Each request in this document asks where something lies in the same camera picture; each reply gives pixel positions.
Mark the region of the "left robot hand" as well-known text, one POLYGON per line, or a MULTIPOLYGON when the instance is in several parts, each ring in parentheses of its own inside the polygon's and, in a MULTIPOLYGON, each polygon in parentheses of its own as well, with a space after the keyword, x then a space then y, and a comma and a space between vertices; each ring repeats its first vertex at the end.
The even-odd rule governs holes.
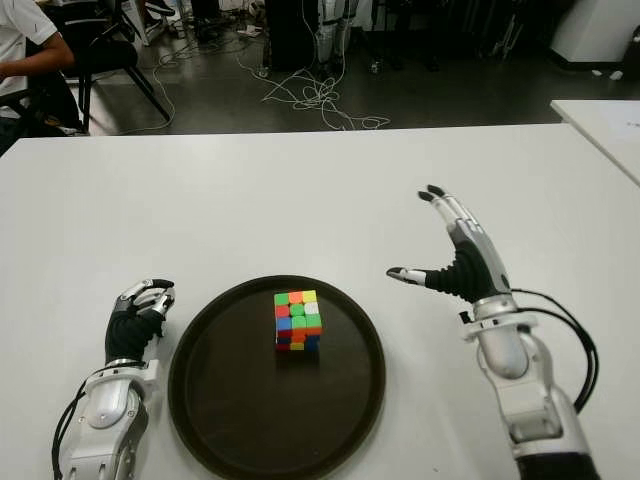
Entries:
POLYGON ((144 279, 116 297, 105 334, 105 363, 140 362, 149 341, 163 335, 167 312, 175 303, 174 282, 144 279))

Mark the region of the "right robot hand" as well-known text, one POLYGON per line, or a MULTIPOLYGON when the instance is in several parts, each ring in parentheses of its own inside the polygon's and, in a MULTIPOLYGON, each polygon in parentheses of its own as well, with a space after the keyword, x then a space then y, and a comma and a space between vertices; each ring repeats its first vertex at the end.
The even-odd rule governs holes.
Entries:
POLYGON ((450 265, 426 270, 391 267, 387 275, 401 282, 457 296, 468 303, 511 294, 508 274, 493 242, 476 217, 455 196, 429 185, 418 196, 443 218, 454 246, 450 265))

